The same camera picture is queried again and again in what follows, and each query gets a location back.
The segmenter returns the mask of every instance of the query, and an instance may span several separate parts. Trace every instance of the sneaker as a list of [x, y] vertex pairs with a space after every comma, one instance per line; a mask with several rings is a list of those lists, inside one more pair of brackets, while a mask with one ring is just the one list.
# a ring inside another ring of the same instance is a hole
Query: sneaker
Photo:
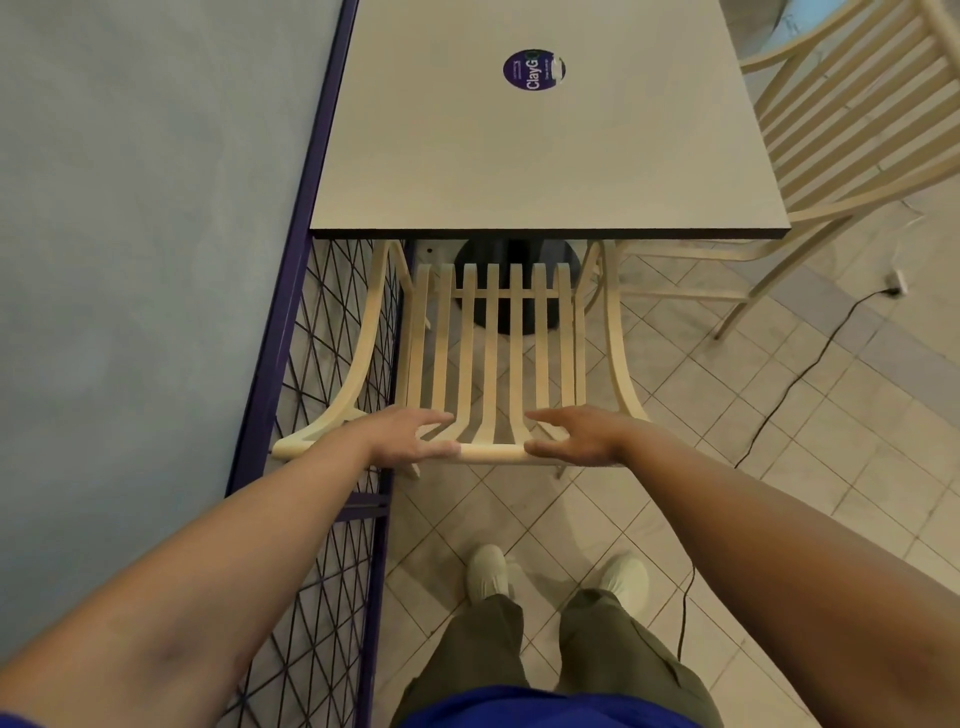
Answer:
[[647, 605], [650, 577], [638, 556], [622, 553], [607, 564], [599, 588], [613, 594], [627, 614], [635, 618]]
[[480, 546], [467, 565], [467, 596], [476, 604], [488, 596], [510, 596], [510, 577], [507, 559], [499, 546]]

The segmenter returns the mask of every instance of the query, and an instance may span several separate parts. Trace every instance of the hand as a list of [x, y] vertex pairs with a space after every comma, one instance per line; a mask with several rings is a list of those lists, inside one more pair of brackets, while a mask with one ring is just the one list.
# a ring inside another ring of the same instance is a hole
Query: hand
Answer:
[[449, 425], [449, 412], [399, 407], [395, 404], [347, 423], [341, 430], [359, 438], [370, 449], [370, 464], [377, 468], [396, 468], [432, 457], [451, 457], [460, 452], [460, 443], [452, 440], [424, 442], [417, 431], [424, 425]]
[[623, 445], [637, 420], [589, 404], [560, 409], [538, 409], [527, 417], [563, 427], [569, 438], [557, 442], [527, 440], [524, 448], [537, 457], [555, 457], [573, 465], [603, 466], [623, 462]]

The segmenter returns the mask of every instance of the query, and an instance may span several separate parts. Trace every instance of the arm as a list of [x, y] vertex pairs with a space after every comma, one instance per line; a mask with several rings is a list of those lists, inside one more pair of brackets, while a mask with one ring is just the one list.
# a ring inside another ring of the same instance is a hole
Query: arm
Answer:
[[531, 413], [568, 440], [535, 455], [622, 463], [694, 566], [825, 726], [955, 726], [960, 598], [831, 518], [595, 407]]
[[60, 726], [209, 726], [303, 582], [360, 473], [456, 454], [389, 407], [227, 498], [121, 571], [0, 672], [0, 713]]

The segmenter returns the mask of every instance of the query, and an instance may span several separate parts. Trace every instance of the left hand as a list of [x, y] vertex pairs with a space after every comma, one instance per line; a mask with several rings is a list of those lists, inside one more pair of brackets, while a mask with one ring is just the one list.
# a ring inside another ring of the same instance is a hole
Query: left hand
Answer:
[[417, 430], [424, 425], [449, 425], [454, 420], [449, 412], [433, 409], [399, 407], [395, 404], [347, 423], [341, 430], [360, 438], [370, 449], [370, 464], [377, 468], [396, 468], [433, 457], [451, 457], [460, 452], [454, 440], [423, 441]]

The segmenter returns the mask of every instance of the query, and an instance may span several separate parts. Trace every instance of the purple sticker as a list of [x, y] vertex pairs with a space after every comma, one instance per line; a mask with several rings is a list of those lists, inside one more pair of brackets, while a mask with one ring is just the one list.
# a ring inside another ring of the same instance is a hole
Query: purple sticker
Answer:
[[553, 88], [565, 75], [566, 65], [563, 60], [550, 51], [520, 51], [503, 64], [504, 78], [524, 91], [545, 91]]

